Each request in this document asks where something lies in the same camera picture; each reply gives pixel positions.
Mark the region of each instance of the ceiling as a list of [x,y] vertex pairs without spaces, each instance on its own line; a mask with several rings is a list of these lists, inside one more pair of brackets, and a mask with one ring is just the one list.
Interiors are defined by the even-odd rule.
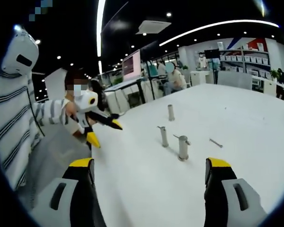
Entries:
[[[271,7],[270,0],[266,2],[266,6]],[[194,39],[197,39],[197,42],[216,39],[217,33],[221,34],[219,38],[244,36],[244,31],[247,32],[245,36],[248,37],[271,37],[274,34],[275,39],[282,38],[280,29],[272,26],[237,23],[207,28],[159,47],[159,43],[211,23],[233,19],[258,19],[271,22],[275,20],[272,11],[263,17],[253,0],[245,0],[244,3],[233,0],[206,2],[177,0],[172,3],[167,3],[165,0],[106,0],[102,56],[98,58],[96,42],[98,1],[55,0],[53,3],[53,7],[43,9],[41,15],[36,15],[34,22],[23,23],[25,29],[36,40],[41,40],[39,59],[34,71],[44,73],[45,76],[61,67],[66,69],[75,67],[94,77],[99,73],[99,60],[102,61],[103,71],[111,70],[126,53],[130,54],[152,42],[155,43],[144,56],[145,60],[160,57],[166,54],[165,50],[174,52],[177,50],[177,45],[196,43]],[[33,13],[34,6],[29,8],[29,12]],[[167,12],[171,12],[172,17],[167,18]],[[139,25],[147,19],[167,21],[171,25],[159,34],[136,35]],[[34,82],[39,84],[42,78],[34,79]]]

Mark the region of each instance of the white robot head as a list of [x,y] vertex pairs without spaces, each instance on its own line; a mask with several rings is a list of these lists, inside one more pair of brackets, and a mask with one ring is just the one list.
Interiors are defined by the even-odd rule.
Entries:
[[39,57],[39,49],[35,40],[19,25],[14,26],[12,38],[3,58],[1,69],[8,74],[28,74]]

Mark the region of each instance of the hand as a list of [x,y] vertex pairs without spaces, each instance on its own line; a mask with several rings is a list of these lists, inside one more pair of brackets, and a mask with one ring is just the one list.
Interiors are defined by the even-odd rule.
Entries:
[[73,117],[76,119],[77,115],[77,107],[73,102],[68,102],[65,105],[65,113],[70,117],[73,115]]

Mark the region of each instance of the striped sleeve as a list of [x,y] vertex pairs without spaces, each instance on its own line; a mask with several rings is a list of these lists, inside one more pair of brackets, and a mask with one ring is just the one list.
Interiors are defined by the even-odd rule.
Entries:
[[68,124],[68,116],[65,113],[67,99],[49,100],[45,103],[33,103],[33,111],[41,126],[46,124]]

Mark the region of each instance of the chair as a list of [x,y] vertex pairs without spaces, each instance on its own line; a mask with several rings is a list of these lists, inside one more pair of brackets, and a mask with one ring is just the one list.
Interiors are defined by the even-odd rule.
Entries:
[[252,89],[252,75],[243,72],[219,71],[218,85]]

